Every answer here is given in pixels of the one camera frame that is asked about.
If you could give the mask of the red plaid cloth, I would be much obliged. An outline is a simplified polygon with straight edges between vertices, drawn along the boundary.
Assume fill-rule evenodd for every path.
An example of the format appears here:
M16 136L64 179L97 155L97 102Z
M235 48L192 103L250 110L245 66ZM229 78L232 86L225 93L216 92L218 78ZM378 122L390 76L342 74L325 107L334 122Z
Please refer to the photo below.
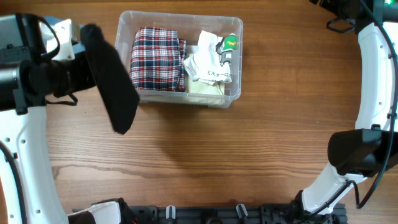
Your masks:
M176 30L141 27L132 45L129 76L139 90L185 91L187 41Z

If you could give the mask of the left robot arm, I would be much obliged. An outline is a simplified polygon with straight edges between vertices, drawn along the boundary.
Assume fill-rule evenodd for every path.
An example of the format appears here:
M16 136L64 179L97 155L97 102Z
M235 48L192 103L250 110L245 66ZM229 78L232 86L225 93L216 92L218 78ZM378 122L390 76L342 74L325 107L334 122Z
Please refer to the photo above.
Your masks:
M97 87L116 133L126 133L139 95L116 49L95 24L79 27L83 50L44 45L34 14L1 17L1 185L9 223L136 223L127 203L109 199L66 214L57 195L46 140L47 96L75 106L75 93Z

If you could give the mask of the cream cloth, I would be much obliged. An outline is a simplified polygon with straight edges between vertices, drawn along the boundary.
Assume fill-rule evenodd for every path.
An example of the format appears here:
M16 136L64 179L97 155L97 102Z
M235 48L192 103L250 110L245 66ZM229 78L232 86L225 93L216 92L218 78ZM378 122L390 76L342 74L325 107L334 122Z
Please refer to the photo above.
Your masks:
M216 82L213 85L201 82L199 80L192 80L190 77L190 69L185 67L185 91L191 94L202 94L202 95L224 95L224 83ZM187 101L194 104L201 105L222 105L224 99L221 98L210 98L210 97L199 97L189 96Z

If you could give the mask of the white printed t-shirt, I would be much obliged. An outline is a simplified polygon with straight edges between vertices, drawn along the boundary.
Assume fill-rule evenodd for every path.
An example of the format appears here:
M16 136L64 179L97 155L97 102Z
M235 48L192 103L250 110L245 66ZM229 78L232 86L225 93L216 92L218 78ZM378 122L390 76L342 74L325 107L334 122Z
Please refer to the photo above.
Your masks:
M216 82L231 83L231 62L236 41L234 33L219 37L211 32L201 31L197 51L183 61L190 78L209 85Z

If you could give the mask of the clear plastic storage container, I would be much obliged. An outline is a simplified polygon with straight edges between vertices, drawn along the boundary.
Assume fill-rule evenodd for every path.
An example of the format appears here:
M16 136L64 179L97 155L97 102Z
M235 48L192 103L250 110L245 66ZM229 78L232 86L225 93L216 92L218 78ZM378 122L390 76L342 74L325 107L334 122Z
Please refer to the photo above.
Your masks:
M118 50L121 61L128 71L128 74L135 34L141 27L159 27L168 30L176 30L178 32L178 37L187 41L186 58L197 51L198 38L203 30L211 32L219 37L226 37L231 33L236 34L237 37L236 49L233 51L231 62L232 82L224 83L224 95L190 95L186 91L176 92L137 89L142 101L200 105L187 101L189 96L199 96L224 99L224 104L222 105L206 106L227 108L234 100L240 97L243 69L243 22L240 18L141 11L123 12L119 18L115 48Z

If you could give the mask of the black garment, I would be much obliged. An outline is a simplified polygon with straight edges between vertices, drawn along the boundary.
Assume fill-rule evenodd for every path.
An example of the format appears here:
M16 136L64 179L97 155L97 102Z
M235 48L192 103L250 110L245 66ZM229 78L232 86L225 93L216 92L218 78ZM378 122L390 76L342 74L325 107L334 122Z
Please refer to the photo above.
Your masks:
M105 40L100 27L87 24L80 35L112 127L115 132L126 134L136 115L139 94L117 50Z

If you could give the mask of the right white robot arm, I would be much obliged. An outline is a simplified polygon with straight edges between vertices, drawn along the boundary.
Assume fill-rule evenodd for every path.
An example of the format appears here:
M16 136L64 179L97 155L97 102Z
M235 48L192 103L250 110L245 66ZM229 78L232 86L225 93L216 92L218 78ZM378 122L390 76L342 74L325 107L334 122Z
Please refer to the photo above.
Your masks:
M361 102L355 129L333 134L328 164L317 179L300 191L297 218L311 220L331 214L335 205L368 178L366 195L355 195L361 209L379 186L384 173L397 165L397 1L321 0L320 7L336 17L326 27L354 31L361 51Z

